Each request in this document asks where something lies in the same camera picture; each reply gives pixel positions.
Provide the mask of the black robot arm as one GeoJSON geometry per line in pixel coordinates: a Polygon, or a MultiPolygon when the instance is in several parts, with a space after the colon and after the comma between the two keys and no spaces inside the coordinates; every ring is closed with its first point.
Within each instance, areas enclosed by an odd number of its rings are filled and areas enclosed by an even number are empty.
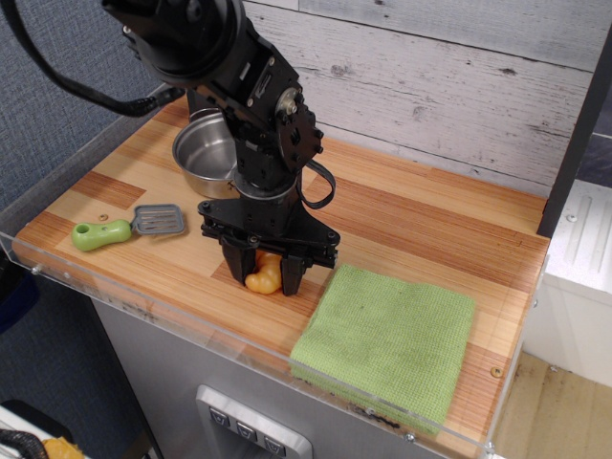
{"type": "Polygon", "coordinates": [[[198,93],[224,115],[236,147],[234,199],[198,206],[202,232],[222,246],[232,276],[245,282],[258,251],[280,256],[282,290],[298,292],[305,272],[333,268],[339,234],[319,222],[302,172],[325,179],[316,161],[323,134],[305,104],[296,70],[264,39],[239,1],[106,1],[147,70],[198,93]]]}

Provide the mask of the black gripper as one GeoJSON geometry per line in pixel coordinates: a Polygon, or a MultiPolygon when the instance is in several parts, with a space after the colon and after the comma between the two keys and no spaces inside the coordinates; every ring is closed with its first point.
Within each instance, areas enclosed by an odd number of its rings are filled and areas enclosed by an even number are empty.
{"type": "Polygon", "coordinates": [[[281,258],[282,291],[296,295],[302,277],[314,265],[336,265],[339,234],[313,217],[302,201],[301,180],[274,190],[237,181],[239,197],[198,205],[203,235],[216,239],[232,277],[241,285],[253,273],[258,250],[281,258]]]}

